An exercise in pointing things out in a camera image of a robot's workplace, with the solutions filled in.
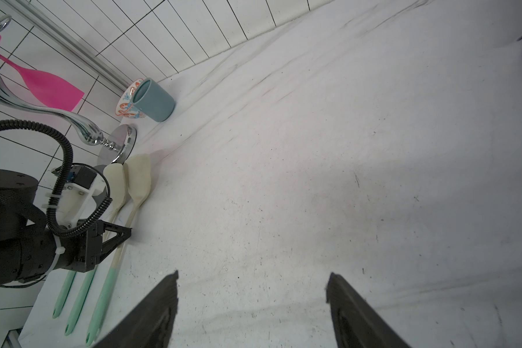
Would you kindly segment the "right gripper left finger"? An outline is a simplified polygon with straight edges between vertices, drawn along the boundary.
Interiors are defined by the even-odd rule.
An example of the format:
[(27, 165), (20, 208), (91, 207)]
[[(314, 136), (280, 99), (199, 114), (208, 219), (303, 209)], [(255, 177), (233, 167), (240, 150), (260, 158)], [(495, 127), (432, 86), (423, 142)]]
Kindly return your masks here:
[(167, 347), (178, 312), (178, 272), (167, 275), (97, 347)]

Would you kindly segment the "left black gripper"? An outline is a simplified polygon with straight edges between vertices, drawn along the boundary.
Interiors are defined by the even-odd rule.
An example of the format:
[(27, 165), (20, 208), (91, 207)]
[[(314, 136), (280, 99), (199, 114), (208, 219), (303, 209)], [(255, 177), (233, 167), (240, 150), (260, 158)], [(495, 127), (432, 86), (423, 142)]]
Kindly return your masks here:
[[(70, 238), (60, 238), (50, 229), (47, 231), (52, 234), (55, 247), (48, 273), (56, 269), (79, 273), (91, 271), (132, 235), (131, 227), (119, 226), (103, 220), (97, 220), (82, 234)], [(107, 237), (104, 241), (104, 232), (113, 233), (114, 236)]]

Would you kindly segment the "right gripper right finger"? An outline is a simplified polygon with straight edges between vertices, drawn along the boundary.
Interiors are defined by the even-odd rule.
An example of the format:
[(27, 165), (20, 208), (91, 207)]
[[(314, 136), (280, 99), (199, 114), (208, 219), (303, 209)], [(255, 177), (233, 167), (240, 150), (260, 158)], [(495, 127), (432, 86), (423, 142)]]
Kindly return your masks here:
[(330, 275), (326, 302), (338, 347), (410, 347), (341, 275)]

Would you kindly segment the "cream slotted turner green handle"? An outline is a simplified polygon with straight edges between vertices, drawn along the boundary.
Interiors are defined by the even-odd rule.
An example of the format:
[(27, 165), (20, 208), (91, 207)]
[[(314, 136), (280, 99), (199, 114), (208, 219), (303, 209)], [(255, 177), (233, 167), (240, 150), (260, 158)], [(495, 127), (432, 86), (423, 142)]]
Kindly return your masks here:
[[(104, 169), (111, 192), (114, 194), (114, 210), (111, 219), (116, 219), (127, 200), (132, 201), (133, 209), (124, 226), (130, 228), (139, 208), (147, 200), (152, 191), (152, 164), (149, 155), (141, 154), (128, 158), (123, 164), (113, 163)], [(101, 330), (113, 289), (120, 269), (124, 245), (116, 248), (110, 269), (105, 278), (97, 304), (86, 335), (86, 345), (89, 347)]]

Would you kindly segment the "grey spatula green handle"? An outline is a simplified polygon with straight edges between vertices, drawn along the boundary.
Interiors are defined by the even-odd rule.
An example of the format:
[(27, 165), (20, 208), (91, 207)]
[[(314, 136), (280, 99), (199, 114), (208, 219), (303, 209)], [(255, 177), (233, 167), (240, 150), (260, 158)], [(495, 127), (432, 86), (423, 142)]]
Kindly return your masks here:
[(65, 306), (66, 300), (68, 298), (68, 294), (70, 293), (70, 289), (73, 285), (75, 276), (76, 276), (75, 271), (68, 271), (66, 278), (62, 284), (62, 287), (59, 291), (57, 301), (56, 301), (54, 309), (53, 309), (53, 314), (52, 314), (53, 318), (58, 318), (61, 315), (62, 310)]

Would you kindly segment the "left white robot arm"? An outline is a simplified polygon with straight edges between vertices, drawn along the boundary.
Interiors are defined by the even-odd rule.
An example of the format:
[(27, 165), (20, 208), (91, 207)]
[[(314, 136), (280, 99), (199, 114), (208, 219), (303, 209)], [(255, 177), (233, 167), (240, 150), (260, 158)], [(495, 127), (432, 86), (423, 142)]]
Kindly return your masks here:
[(38, 181), (0, 169), (0, 287), (18, 281), (29, 287), (56, 269), (85, 273), (104, 261), (132, 235), (130, 227), (101, 219), (112, 204), (111, 189), (85, 220), (71, 229), (57, 220), (62, 191), (75, 163), (71, 143), (58, 130), (27, 120), (0, 120), (0, 131), (28, 130), (54, 139), (62, 165), (45, 211), (36, 207)]

